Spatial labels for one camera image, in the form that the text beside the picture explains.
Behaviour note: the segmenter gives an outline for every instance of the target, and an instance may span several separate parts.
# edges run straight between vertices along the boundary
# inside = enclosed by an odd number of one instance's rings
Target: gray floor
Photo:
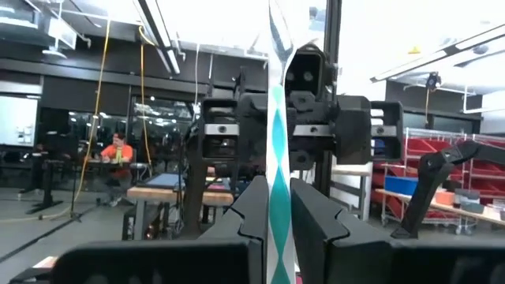
[[[76,211],[85,211],[95,207],[95,199],[101,197],[98,193],[83,192],[80,196]],[[64,216],[57,220],[20,220],[19,222],[5,223],[3,220],[26,218],[24,212],[29,209],[34,200],[42,197],[36,194],[28,194],[23,200],[17,200],[17,190],[0,189],[0,257],[19,248],[30,240],[46,233],[47,231],[62,224],[68,217]],[[55,192],[56,200],[64,200],[64,204],[47,210],[46,214],[59,213],[69,206],[71,192]],[[56,231],[54,234],[39,240],[36,244],[27,247],[7,261],[0,263],[0,284],[7,283],[14,275],[24,269],[33,266],[47,256],[58,256],[64,251],[77,245],[90,241],[120,240],[122,231],[122,216],[127,207],[97,207],[82,217],[82,222],[72,222],[68,226]],[[386,230],[388,233],[398,225],[390,222],[382,227],[376,219],[370,223]],[[475,242],[505,240],[505,230],[494,230],[488,223],[479,223],[471,236],[454,234],[454,227],[424,226],[420,232],[421,239],[433,239],[441,241],[469,240]]]

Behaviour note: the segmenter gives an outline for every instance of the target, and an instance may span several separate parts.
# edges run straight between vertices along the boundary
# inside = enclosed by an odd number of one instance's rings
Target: ceiling pipe
[[[466,97],[468,94],[468,84],[465,84],[465,94],[463,95],[463,113],[464,114],[480,114],[484,112],[492,112],[492,111],[499,111],[499,110],[505,110],[505,106],[502,107],[480,107],[477,109],[472,109],[472,110],[467,110],[466,109]]]
[[[32,1],[30,0],[24,0],[24,2],[29,5],[30,7],[32,7],[35,11],[39,12],[39,13],[42,13],[42,11],[40,10],[39,7],[37,7],[37,5],[33,4]],[[58,13],[56,13],[54,10],[52,10],[51,8],[48,8],[47,10],[49,10],[49,12],[51,14],[53,14],[53,16],[55,17],[58,17]],[[84,42],[86,42],[88,44],[88,48],[90,48],[92,46],[92,40],[87,38],[85,35],[79,33],[78,31],[76,31],[71,25],[69,25],[69,27],[73,30],[73,32],[75,32],[77,34],[77,36]]]
[[[67,10],[67,9],[62,10],[62,12],[66,13],[66,14],[72,14],[72,15],[77,15],[77,16],[100,19],[100,20],[104,20],[104,21],[109,20],[109,18],[106,16],[93,15],[90,13],[83,13],[83,12],[76,12],[76,11],[71,11],[71,10]],[[132,24],[132,25],[136,25],[136,26],[142,25],[142,23],[140,21],[124,21],[124,20],[119,20],[119,19],[114,19],[114,18],[111,18],[110,21],[113,21],[116,23],[121,23],[121,24]]]

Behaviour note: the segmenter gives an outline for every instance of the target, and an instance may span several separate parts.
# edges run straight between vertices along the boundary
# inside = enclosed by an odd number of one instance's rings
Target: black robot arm
[[[467,140],[450,148],[423,155],[419,161],[416,191],[394,238],[417,238],[417,231],[425,218],[436,189],[447,180],[451,171],[471,159],[505,165],[505,151],[498,147]]]

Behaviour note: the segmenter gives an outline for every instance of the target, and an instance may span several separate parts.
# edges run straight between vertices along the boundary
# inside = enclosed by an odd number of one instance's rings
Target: stand
[[[42,202],[39,204],[33,205],[33,208],[26,211],[27,215],[35,214],[37,212],[40,212],[42,210],[46,210],[48,208],[54,207],[58,204],[63,203],[63,201],[58,200],[54,201],[53,196],[51,194],[52,190],[52,181],[53,181],[53,171],[54,171],[54,164],[61,164],[61,161],[56,161],[56,160],[46,160],[44,161],[43,164],[43,169],[44,171],[44,176],[43,176],[43,187],[44,187],[44,196],[42,199]]]
[[[75,199],[76,199],[76,186],[77,186],[77,169],[73,168],[73,187],[72,187],[72,200],[70,201],[70,218],[72,220],[82,222],[80,220],[80,217],[82,216],[81,213],[76,213],[73,210],[73,205],[75,204]]]

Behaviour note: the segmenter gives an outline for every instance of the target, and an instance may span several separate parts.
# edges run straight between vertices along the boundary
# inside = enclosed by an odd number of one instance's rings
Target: white cable
[[[196,44],[195,57],[195,102],[193,103],[193,121],[196,119],[196,104],[198,103],[198,55],[200,54],[200,43]]]

